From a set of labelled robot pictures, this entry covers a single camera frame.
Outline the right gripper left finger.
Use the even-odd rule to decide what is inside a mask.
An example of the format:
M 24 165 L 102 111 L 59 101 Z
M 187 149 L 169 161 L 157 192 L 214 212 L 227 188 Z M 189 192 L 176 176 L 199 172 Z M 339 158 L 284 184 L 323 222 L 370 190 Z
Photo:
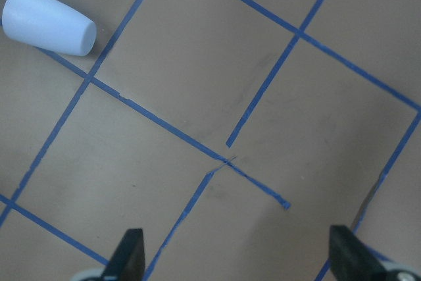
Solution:
M 140 281 L 145 273 L 145 248 L 143 230 L 128 229 L 114 251 L 100 280 Z

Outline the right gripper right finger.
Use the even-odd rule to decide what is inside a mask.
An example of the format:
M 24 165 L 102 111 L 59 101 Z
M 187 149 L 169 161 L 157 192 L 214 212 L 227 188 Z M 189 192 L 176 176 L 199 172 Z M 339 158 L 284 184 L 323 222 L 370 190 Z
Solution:
M 330 226 L 329 260 L 336 280 L 386 279 L 384 266 L 344 225 Z

